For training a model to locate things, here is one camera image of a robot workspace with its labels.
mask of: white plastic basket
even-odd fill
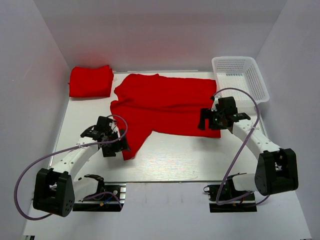
[[[269,100],[269,94],[256,61],[248,56],[220,56],[212,59],[217,89],[238,88],[249,93],[259,104]],[[254,106],[248,96],[235,90],[222,91],[222,97],[233,96],[237,107]]]

